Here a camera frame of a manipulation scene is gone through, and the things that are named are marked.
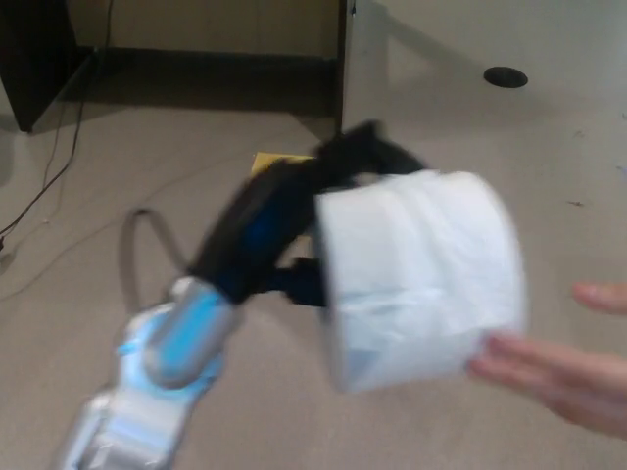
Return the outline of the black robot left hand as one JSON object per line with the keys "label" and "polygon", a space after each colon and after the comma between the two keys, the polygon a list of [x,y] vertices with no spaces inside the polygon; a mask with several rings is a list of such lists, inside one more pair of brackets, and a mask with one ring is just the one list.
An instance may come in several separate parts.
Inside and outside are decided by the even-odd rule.
{"label": "black robot left hand", "polygon": [[256,294],[280,291],[295,305],[324,307],[318,258],[278,261],[314,225],[314,198],[349,187],[361,173],[402,175],[424,164],[366,121],[320,144],[311,159],[279,160],[245,183],[222,211],[191,261],[188,274],[239,306]]}

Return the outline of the person's bare hand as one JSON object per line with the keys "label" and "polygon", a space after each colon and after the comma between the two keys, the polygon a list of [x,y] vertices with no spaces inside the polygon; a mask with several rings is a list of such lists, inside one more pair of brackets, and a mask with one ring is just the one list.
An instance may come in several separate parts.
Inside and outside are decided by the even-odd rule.
{"label": "person's bare hand", "polygon": [[467,370],[536,400],[573,425],[626,439],[624,358],[496,333]]}

